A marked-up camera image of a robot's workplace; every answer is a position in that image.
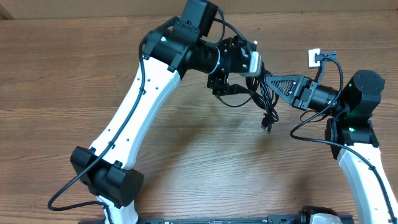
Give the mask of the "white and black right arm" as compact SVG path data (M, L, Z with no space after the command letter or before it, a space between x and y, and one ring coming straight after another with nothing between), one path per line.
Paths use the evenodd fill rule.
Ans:
M323 142L343 170L361 223L397 223L397 200L370 120L384 84L372 70L357 71L341 91L303 75L266 78L266 85L294 108L329 117Z

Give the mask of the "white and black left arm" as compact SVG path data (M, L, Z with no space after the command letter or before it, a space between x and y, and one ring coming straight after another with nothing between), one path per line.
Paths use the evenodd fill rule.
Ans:
M106 129L88 148L76 147L70 161L80 181L104 208L105 223L136 223L134 208L144 176L134 170L137 153L156 114L188 70L208 75L215 95L245 93L228 75L258 76L261 55L242 34L207 42L211 25L224 21L209 1L188 1L182 15L150 31L139 46L139 68Z

